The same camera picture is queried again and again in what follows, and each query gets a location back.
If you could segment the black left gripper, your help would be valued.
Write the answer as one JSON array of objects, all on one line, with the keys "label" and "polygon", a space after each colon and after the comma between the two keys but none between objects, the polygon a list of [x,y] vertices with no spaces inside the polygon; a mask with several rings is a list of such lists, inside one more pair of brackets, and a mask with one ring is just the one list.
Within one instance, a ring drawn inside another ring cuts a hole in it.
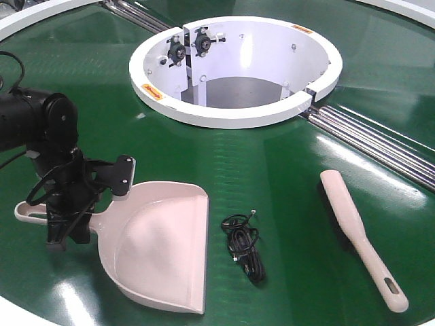
[{"label": "black left gripper", "polygon": [[46,247],[49,251],[66,251],[66,238],[77,244],[90,242],[89,222],[102,188],[92,178],[93,168],[81,149],[67,153],[40,152],[33,160],[39,181],[32,189],[32,205],[46,204],[58,219],[48,219]]}]

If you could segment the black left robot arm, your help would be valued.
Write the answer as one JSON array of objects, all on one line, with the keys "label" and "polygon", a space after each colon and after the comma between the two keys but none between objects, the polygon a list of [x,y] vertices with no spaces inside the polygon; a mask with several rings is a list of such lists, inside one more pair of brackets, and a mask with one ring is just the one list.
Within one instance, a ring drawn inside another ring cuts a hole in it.
[{"label": "black left robot arm", "polygon": [[39,181],[25,202],[46,206],[49,250],[64,251],[67,238],[88,244],[101,189],[77,146],[77,108],[64,94],[20,87],[24,74],[1,95],[1,150],[23,146],[33,162]]}]

